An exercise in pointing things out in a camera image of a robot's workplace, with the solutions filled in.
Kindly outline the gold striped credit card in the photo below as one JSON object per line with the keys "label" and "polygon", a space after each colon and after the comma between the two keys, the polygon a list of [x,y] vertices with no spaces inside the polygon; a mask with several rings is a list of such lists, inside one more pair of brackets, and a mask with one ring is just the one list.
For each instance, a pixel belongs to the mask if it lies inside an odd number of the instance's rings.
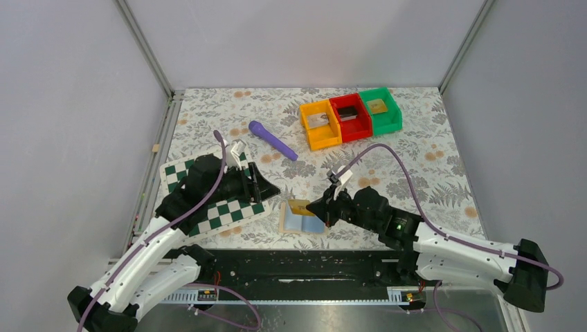
{"label": "gold striped credit card", "polygon": [[382,113],[388,112],[388,107],[386,106],[386,103],[384,102],[384,100],[382,100],[381,98],[369,100],[367,102],[367,106],[368,106],[372,115],[382,114]]}

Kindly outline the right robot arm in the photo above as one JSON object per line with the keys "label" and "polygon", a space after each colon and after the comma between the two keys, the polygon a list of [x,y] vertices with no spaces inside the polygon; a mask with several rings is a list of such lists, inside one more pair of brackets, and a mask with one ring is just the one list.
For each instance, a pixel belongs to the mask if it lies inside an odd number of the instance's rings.
{"label": "right robot arm", "polygon": [[548,263],[533,241],[514,245],[465,236],[469,247],[456,241],[455,232],[433,230],[421,216],[392,207],[371,187],[350,196],[331,186],[306,208],[328,227],[346,221],[377,234],[399,253],[395,274],[403,280],[475,286],[525,311],[545,309]]}

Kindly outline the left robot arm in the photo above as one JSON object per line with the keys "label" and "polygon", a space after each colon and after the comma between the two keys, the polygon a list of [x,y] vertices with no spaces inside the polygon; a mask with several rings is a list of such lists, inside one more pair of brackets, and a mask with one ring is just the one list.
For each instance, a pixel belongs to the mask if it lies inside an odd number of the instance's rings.
{"label": "left robot arm", "polygon": [[195,159],[155,210],[139,240],[103,277],[67,297],[79,331],[134,331],[164,297],[195,281],[218,276],[215,257],[197,244],[180,248],[170,267],[148,278],[151,269],[199,229],[211,205],[226,201],[242,208],[261,205],[280,193],[255,163],[229,166],[207,154]]}

